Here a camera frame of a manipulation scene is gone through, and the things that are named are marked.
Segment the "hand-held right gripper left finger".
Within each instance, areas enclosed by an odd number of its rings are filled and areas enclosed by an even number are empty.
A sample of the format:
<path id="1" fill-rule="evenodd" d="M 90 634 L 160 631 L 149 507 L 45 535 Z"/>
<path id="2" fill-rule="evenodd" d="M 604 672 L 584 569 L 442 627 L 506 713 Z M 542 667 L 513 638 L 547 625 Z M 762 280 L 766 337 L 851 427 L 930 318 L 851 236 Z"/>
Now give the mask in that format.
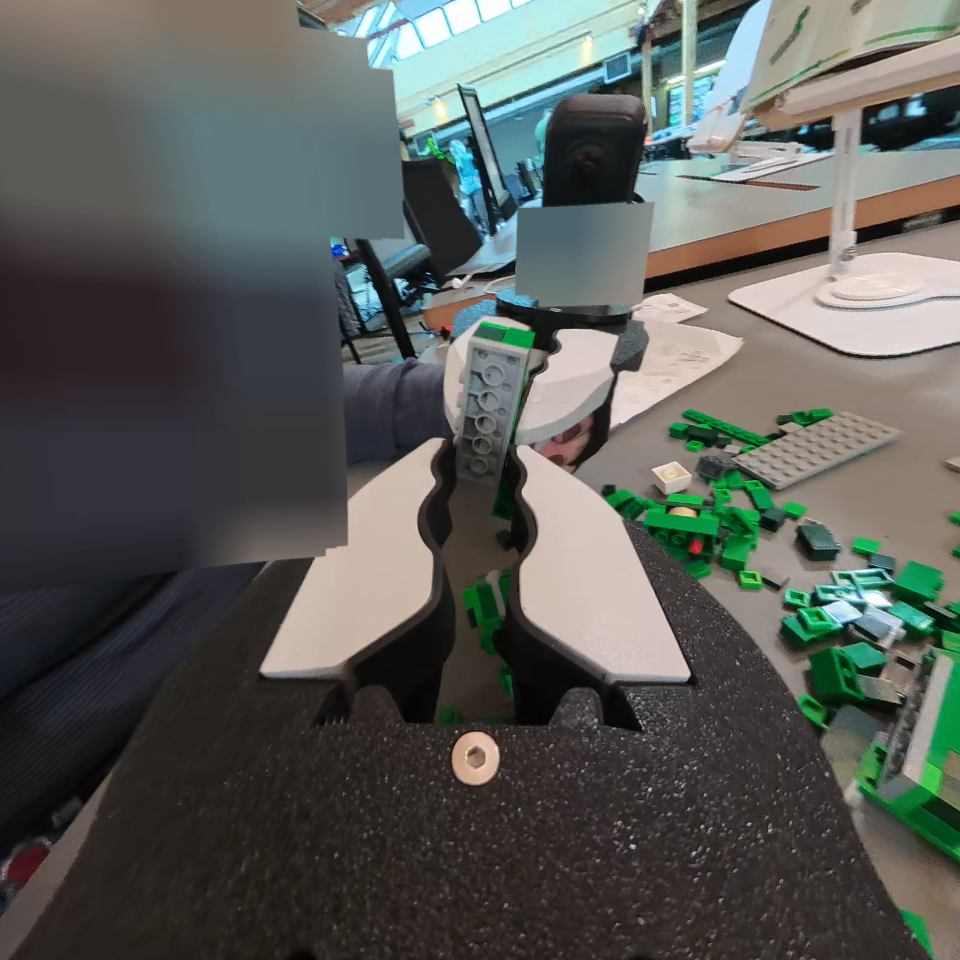
<path id="1" fill-rule="evenodd" d="M 442 549 L 454 448 L 427 440 L 347 503 L 345 546 L 314 558 L 261 662 L 265 680 L 380 687 L 403 719 L 434 720 L 455 635 Z"/>

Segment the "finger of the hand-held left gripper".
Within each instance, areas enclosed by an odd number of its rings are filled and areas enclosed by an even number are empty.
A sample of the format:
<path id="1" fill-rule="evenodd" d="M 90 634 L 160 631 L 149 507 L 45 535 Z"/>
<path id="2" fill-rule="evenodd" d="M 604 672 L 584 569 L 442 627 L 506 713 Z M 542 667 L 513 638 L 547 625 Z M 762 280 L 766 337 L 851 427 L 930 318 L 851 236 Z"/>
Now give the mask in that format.
<path id="1" fill-rule="evenodd" d="M 532 378 L 513 434 L 516 445 L 549 441 L 606 402 L 614 382 L 618 336 L 593 329 L 558 330 L 558 348 Z"/>
<path id="2" fill-rule="evenodd" d="M 470 383 L 470 353 L 470 339 L 452 341 L 446 353 L 442 382 L 443 409 L 454 437 L 459 436 L 463 428 L 461 402 L 465 387 Z"/>

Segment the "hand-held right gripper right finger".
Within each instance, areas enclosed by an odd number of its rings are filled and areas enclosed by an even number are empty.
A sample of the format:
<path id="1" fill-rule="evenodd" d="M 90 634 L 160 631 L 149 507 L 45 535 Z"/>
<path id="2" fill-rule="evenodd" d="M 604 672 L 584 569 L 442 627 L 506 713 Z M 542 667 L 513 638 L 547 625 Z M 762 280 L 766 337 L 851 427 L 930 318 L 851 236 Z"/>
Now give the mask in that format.
<path id="1" fill-rule="evenodd" d="M 630 533 L 599 493 L 531 447 L 510 454 L 506 614 L 496 650 L 520 724 L 590 690 L 606 724 L 635 724 L 627 690 L 682 689 L 692 671 Z"/>

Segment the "grey technic brick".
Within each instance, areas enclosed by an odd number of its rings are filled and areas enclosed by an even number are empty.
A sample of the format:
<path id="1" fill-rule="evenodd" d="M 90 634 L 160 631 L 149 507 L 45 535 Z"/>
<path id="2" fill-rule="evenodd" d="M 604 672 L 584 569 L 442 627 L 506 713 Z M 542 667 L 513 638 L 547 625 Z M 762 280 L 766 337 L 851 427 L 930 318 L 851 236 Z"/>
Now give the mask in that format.
<path id="1" fill-rule="evenodd" d="M 458 474 L 498 487 L 529 375 L 535 334 L 483 320 L 467 338 L 455 402 Z"/>

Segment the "green striped brick model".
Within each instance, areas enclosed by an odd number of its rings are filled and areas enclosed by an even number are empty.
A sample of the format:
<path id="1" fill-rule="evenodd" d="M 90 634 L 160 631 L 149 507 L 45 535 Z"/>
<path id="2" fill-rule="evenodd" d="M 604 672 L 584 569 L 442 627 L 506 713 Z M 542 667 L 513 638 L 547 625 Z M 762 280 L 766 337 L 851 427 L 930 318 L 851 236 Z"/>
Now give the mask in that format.
<path id="1" fill-rule="evenodd" d="M 959 860 L 959 654 L 931 649 L 893 726 L 862 756 L 860 793 Z"/>

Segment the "person's left forearm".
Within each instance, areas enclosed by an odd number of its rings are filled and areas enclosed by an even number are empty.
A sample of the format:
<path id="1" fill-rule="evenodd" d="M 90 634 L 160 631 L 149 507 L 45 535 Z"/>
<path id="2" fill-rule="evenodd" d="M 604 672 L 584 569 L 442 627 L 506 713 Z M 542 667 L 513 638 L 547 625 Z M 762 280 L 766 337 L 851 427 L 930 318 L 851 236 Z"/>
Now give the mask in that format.
<path id="1" fill-rule="evenodd" d="M 450 440 L 445 376 L 417 359 L 343 366 L 346 464 L 396 461 L 427 441 Z"/>

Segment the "black desk monitor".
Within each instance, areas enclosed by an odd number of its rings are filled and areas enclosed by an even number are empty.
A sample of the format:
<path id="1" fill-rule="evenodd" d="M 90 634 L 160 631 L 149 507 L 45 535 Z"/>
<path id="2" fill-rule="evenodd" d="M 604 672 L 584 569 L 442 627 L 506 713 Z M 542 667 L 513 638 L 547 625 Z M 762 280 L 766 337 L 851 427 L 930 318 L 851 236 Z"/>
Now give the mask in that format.
<path id="1" fill-rule="evenodd" d="M 479 164 L 488 232 L 490 236 L 495 236 L 500 227 L 515 216 L 518 203 L 498 161 L 477 88 L 460 82 L 457 90 L 471 131 L 471 150 Z"/>

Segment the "person's left hand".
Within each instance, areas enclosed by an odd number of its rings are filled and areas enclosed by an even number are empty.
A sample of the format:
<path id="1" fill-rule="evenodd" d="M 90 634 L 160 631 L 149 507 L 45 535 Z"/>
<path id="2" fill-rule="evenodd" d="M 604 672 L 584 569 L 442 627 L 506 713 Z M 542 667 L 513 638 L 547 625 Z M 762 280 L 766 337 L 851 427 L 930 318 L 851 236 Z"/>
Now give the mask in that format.
<path id="1" fill-rule="evenodd" d="M 543 441 L 536 449 L 550 463 L 568 474 L 575 474 L 582 463 L 594 456 L 598 449 L 596 433 L 597 420 L 594 415 L 590 415 Z"/>

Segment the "white printed paper sheets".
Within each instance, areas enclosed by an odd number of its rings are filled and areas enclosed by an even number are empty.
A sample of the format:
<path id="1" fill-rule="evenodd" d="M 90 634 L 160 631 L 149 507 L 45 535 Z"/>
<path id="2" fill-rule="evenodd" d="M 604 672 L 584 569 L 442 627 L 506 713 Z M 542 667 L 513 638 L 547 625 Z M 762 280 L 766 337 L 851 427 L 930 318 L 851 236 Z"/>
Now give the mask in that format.
<path id="1" fill-rule="evenodd" d="M 610 402 L 609 430 L 638 416 L 716 371 L 736 356 L 744 340 L 692 324 L 708 312 L 674 293 L 651 294 L 633 308 L 648 336 L 638 370 L 616 378 Z"/>

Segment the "long green plate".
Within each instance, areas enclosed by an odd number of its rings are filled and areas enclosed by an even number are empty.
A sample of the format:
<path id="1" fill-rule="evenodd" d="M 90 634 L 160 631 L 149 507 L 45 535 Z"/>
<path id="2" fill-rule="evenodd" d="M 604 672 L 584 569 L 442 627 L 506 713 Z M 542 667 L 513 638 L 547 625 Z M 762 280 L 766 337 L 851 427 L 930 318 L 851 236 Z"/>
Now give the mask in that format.
<path id="1" fill-rule="evenodd" d="M 730 438 L 734 443 L 749 448 L 756 449 L 763 447 L 773 442 L 773 440 L 779 438 L 779 434 L 774 434 L 772 438 L 763 436 L 711 414 L 706 414 L 693 409 L 684 410 L 681 416 L 685 421 L 692 425 L 713 430 L 719 435 Z"/>

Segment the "wood edged grey table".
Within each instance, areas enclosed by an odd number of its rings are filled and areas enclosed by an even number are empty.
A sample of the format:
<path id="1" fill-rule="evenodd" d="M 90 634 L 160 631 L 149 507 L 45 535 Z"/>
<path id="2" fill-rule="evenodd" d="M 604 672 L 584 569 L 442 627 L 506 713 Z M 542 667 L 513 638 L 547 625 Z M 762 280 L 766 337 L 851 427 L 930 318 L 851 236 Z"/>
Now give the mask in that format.
<path id="1" fill-rule="evenodd" d="M 830 236 L 834 159 L 817 160 L 755 181 L 714 179 L 721 160 L 656 161 L 637 192 L 654 205 L 645 293 L 720 277 L 819 249 Z M 861 153 L 854 224 L 868 234 L 958 208 L 959 150 Z"/>

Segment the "light grey studded plate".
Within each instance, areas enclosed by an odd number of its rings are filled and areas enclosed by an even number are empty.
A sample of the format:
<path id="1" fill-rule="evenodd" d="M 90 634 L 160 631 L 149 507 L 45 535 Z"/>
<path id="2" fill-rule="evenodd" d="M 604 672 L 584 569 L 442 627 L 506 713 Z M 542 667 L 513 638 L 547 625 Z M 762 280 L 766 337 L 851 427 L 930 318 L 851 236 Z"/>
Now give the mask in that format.
<path id="1" fill-rule="evenodd" d="M 839 412 L 733 457 L 740 474 L 781 492 L 892 444 L 902 431 Z"/>

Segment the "white book stand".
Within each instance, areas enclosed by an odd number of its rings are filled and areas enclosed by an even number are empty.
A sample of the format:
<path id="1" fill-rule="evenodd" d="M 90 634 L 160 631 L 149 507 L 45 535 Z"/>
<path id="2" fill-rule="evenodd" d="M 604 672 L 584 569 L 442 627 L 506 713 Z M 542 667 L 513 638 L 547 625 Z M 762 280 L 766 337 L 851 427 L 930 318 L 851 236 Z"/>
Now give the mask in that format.
<path id="1" fill-rule="evenodd" d="M 903 251 L 859 253 L 859 149 L 865 108 L 958 83 L 958 15 L 862 37 L 828 67 L 774 79 L 759 47 L 750 84 L 732 102 L 770 129 L 828 118 L 834 132 L 826 266 L 732 291 L 728 300 L 839 354 L 894 358 L 958 345 L 958 260 Z"/>

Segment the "person's torso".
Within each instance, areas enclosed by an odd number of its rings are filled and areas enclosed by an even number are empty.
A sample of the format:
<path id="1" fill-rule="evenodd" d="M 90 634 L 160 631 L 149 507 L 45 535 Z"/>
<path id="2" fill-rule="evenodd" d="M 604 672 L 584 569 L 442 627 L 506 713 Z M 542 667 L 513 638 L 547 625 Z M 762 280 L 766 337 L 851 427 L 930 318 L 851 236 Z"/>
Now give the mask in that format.
<path id="1" fill-rule="evenodd" d="M 2 850 L 107 771 L 168 675 L 264 568 L 2 594 Z"/>

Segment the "instruction booklet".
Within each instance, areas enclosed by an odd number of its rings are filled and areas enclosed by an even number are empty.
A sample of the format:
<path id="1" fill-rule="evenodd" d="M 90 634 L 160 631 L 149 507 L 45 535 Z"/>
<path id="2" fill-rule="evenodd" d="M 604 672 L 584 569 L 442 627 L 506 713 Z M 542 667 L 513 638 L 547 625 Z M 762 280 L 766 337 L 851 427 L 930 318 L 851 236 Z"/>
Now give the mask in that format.
<path id="1" fill-rule="evenodd" d="M 741 106 L 864 57 L 958 34 L 957 1 L 774 1 Z"/>

